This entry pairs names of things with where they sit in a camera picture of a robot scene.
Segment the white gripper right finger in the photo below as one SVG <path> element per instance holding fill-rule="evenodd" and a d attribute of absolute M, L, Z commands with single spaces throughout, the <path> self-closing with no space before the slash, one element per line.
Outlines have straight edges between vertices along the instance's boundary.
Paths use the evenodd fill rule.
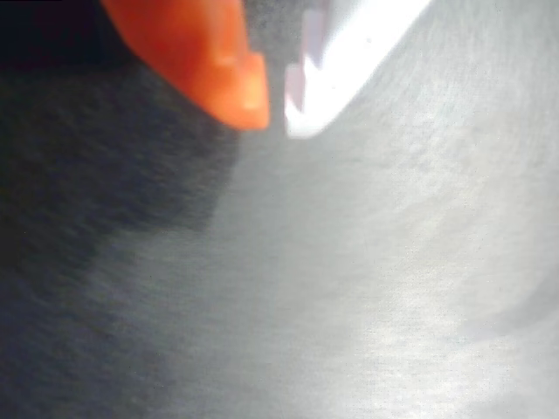
<path fill-rule="evenodd" d="M 430 3 L 322 1 L 306 10 L 298 60 L 285 71 L 287 136 L 308 139 L 324 131 Z"/>

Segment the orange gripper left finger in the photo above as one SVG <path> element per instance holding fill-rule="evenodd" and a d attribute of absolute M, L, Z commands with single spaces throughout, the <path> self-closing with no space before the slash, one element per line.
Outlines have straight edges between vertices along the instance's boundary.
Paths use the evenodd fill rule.
<path fill-rule="evenodd" d="M 124 43 L 196 106 L 239 130 L 268 126 L 264 56 L 239 0 L 104 0 Z"/>

